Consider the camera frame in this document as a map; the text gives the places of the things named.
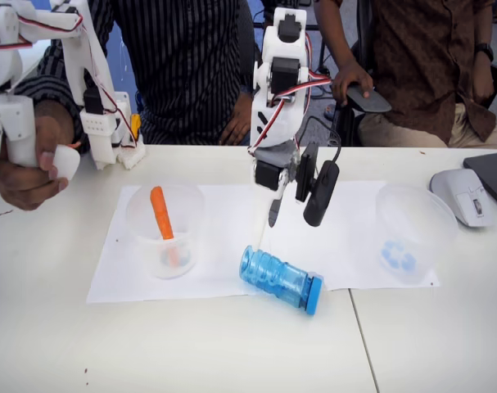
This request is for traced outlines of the brown-shirt person's left hand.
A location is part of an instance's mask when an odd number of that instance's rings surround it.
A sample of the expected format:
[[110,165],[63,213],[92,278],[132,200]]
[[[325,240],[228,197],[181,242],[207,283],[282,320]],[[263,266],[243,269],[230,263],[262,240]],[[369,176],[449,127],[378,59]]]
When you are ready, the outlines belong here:
[[472,95],[477,104],[484,104],[494,93],[490,59],[483,54],[476,57],[472,71]]

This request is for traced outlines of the striped-shirt person's left hand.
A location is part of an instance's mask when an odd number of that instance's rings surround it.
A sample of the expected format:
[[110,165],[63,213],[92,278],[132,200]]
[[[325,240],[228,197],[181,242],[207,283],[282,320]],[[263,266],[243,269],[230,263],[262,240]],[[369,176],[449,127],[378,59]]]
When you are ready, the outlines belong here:
[[251,129],[251,105],[251,95],[241,92],[233,108],[231,119],[221,134],[220,145],[236,146],[241,144]]

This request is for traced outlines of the brown-shirt person's right hand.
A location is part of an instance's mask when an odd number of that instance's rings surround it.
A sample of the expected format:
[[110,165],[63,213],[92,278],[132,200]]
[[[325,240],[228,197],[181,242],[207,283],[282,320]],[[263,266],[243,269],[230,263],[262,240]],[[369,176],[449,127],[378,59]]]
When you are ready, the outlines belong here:
[[369,98],[373,90],[372,77],[358,64],[356,60],[349,60],[338,66],[339,70],[332,81],[332,95],[341,106],[348,103],[347,91],[352,84],[358,84],[362,96]]

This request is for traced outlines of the striped-shirt person's right hand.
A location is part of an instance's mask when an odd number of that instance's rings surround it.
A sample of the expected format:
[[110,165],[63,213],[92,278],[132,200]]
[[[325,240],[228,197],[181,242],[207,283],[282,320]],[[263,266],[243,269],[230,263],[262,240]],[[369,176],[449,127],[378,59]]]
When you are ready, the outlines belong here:
[[64,122],[50,115],[41,115],[35,120],[35,127],[36,168],[13,164],[6,146],[2,146],[0,151],[0,196],[21,210],[36,210],[69,185],[67,178],[58,176],[53,161],[56,147],[69,145],[74,140],[72,119]]

